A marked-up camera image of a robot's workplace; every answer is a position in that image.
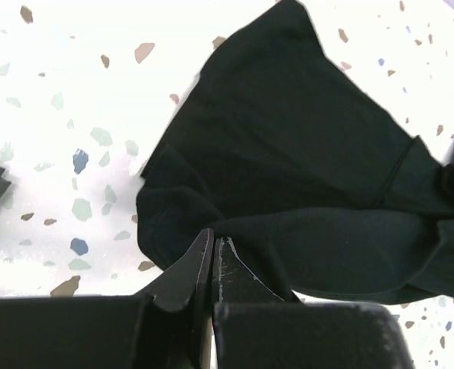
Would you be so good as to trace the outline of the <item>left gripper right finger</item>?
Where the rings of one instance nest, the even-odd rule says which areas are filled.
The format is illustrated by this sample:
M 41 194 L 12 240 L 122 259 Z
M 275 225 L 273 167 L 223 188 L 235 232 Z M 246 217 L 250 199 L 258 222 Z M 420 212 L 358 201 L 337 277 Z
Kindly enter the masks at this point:
M 212 302 L 216 305 L 296 304 L 300 300 L 292 294 L 285 300 L 267 287 L 241 260 L 231 238 L 218 238 L 212 270 Z

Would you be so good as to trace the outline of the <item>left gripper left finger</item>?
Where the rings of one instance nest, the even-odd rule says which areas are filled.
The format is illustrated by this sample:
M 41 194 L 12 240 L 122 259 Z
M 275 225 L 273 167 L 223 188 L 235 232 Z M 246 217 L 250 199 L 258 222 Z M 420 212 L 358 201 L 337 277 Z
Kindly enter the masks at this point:
M 200 231 L 187 252 L 139 294 L 145 298 L 134 368 L 209 368 L 214 234 Z

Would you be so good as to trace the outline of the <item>black t shirt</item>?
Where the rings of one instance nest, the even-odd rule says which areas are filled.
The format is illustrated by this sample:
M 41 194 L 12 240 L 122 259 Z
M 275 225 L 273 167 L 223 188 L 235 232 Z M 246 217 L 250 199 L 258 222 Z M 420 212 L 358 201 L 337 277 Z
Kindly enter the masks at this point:
M 161 269 L 210 228 L 283 298 L 454 298 L 454 151 L 438 163 L 338 70 L 297 1 L 213 52 L 142 177 Z

